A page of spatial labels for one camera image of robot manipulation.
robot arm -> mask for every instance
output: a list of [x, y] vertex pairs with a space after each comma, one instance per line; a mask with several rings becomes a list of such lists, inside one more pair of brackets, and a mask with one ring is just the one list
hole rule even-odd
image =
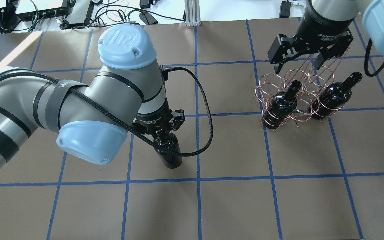
[[296, 35], [279, 34], [268, 51], [275, 72], [304, 54], [319, 54], [317, 69], [326, 60], [342, 56], [353, 40], [348, 27], [358, 12], [364, 13], [364, 29], [384, 55], [384, 0], [308, 0]]
[[[62, 150], [108, 164], [127, 133], [96, 108], [129, 125], [136, 119], [143, 134], [172, 146], [170, 131], [178, 129], [184, 115], [182, 120], [183, 111], [172, 114], [169, 109], [156, 52], [145, 30], [127, 24], [111, 27], [100, 37], [98, 50], [104, 66], [90, 86], [0, 67], [0, 168], [38, 127], [58, 133], [56, 142]], [[171, 122], [173, 115], [180, 123]], [[166, 165], [174, 168], [180, 163], [176, 158]]]

bottle neck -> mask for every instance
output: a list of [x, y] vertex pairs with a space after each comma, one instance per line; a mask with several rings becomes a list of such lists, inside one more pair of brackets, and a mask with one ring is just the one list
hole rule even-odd
[[287, 101], [291, 101], [296, 97], [297, 92], [302, 87], [302, 83], [294, 80], [291, 82], [290, 86], [288, 87], [287, 91], [284, 94], [284, 99]]
[[352, 73], [339, 87], [342, 91], [350, 90], [355, 84], [357, 84], [362, 79], [362, 74], [355, 72]]

gray velcro strap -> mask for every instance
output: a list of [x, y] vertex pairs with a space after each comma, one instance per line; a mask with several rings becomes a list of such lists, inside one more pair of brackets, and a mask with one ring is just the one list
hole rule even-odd
[[60, 109], [66, 99], [69, 89], [74, 86], [87, 85], [73, 80], [60, 80], [53, 89], [47, 105], [45, 106], [45, 122], [50, 131], [58, 133], [60, 129]]

white floor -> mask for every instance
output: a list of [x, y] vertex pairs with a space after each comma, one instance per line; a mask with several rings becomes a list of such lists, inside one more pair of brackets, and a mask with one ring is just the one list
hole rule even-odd
[[[301, 17], [304, 12], [305, 0], [290, 0], [293, 2], [290, 17]], [[140, 0], [103, 0], [103, 3], [113, 3], [114, 5], [124, 5], [139, 8]], [[282, 0], [201, 0], [200, 16], [201, 21], [228, 21], [228, 20], [245, 20], [245, 19], [262, 19], [262, 18], [278, 18], [279, 9]], [[100, 4], [94, 7], [92, 18], [96, 11], [104, 6]], [[161, 15], [182, 18], [185, 4], [184, 0], [159, 0], [156, 5], [152, 5], [150, 9]], [[119, 7], [109, 7], [108, 9], [119, 9]], [[121, 8], [128, 13], [131, 9]], [[112, 12], [108, 16], [113, 20], [119, 20]], [[159, 24], [178, 23], [177, 20], [162, 18], [154, 15]], [[105, 15], [102, 16], [107, 24], [114, 23]], [[144, 25], [140, 20], [138, 12], [133, 12], [130, 19]], [[16, 29], [25, 29], [30, 26], [31, 22], [21, 22]], [[36, 27], [35, 31], [59, 30], [58, 23], [54, 18], [42, 20]]]

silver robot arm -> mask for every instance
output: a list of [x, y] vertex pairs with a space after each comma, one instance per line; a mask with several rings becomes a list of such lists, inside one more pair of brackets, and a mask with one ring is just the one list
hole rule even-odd
[[296, 35], [279, 34], [268, 51], [276, 73], [283, 64], [301, 55], [318, 53], [319, 69], [332, 57], [340, 57], [353, 40], [348, 27], [359, 12], [365, 31], [384, 56], [384, 0], [307, 0], [308, 6]]
[[58, 133], [57, 145], [74, 156], [111, 162], [127, 133], [78, 93], [146, 129], [161, 128], [172, 118], [156, 52], [143, 28], [111, 27], [100, 37], [98, 50], [104, 66], [90, 86], [0, 67], [0, 168], [38, 127]]

